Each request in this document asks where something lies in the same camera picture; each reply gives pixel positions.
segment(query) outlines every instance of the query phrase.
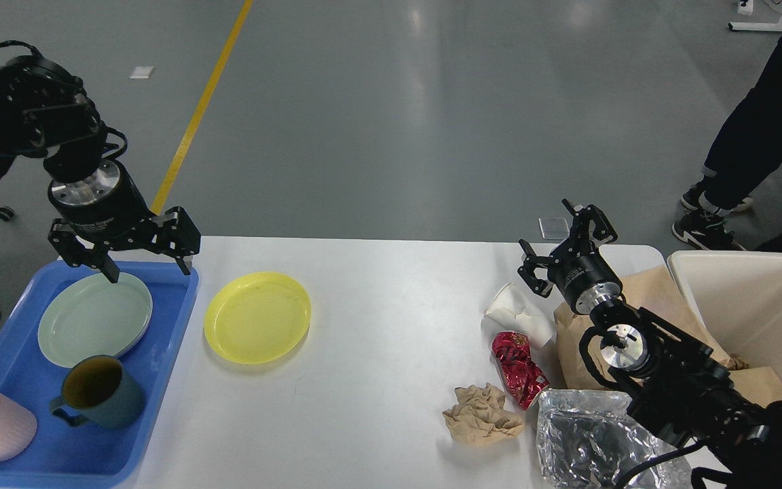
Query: red wrapper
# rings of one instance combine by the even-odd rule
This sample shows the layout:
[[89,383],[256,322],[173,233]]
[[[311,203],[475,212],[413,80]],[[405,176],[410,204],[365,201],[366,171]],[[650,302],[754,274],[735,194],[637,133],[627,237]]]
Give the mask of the red wrapper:
[[548,387],[545,372],[530,359],[530,339],[516,331],[503,331],[491,345],[494,358],[500,364],[506,392],[526,410],[533,399]]

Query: sneaker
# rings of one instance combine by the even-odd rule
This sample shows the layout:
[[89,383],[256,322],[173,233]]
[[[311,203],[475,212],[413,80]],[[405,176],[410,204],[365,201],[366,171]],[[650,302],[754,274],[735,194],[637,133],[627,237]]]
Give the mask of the sneaker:
[[[686,207],[690,211],[697,211],[698,209],[701,209],[701,206],[699,205],[699,197],[701,197],[702,192],[705,191],[705,186],[702,185],[702,182],[695,183],[684,195],[680,196],[680,204],[683,205],[683,207]],[[747,209],[750,209],[753,205],[753,198],[749,195],[745,197],[740,204],[736,205],[733,209],[733,213],[741,213],[741,211],[746,211]]]
[[723,217],[704,211],[686,213],[671,225],[671,234],[699,250],[746,251],[735,241],[735,233],[726,231]]

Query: aluminum foil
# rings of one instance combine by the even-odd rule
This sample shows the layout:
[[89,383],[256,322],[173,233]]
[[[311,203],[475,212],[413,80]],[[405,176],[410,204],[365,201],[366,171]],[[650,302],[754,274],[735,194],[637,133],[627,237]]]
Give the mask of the aluminum foil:
[[[536,448],[542,475],[556,487],[614,487],[627,470],[674,451],[627,415],[626,393],[546,389],[538,400]],[[687,488],[690,473],[686,459],[676,458],[627,487]]]

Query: plastic plate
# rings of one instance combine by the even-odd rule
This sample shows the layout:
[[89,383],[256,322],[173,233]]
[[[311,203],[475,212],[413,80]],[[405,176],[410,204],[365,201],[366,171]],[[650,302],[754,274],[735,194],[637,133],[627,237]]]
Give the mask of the plastic plate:
[[295,279],[258,272],[230,282],[210,301],[204,336],[224,359],[263,364],[296,346],[310,328],[310,297]]
[[38,346],[65,368],[93,355],[118,357],[143,337],[152,312],[153,298],[139,278],[121,273],[111,284],[96,273],[69,285],[44,310]]

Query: white bin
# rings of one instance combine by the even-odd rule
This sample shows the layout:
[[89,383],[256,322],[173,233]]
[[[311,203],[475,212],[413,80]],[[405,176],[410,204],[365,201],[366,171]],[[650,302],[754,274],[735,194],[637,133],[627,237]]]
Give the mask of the white bin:
[[782,380],[782,253],[677,251],[667,261],[720,346]]

